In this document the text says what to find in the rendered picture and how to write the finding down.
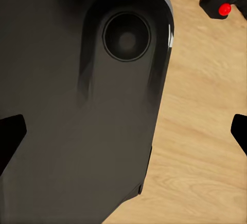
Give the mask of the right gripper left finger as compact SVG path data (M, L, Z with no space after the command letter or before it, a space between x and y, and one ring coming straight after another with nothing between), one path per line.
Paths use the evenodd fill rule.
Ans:
M0 120L0 176L26 134L22 114Z

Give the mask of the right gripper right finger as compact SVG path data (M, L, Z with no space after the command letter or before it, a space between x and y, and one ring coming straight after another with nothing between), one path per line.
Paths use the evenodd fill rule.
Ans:
M247 116L235 114L232 121L231 133L247 154Z

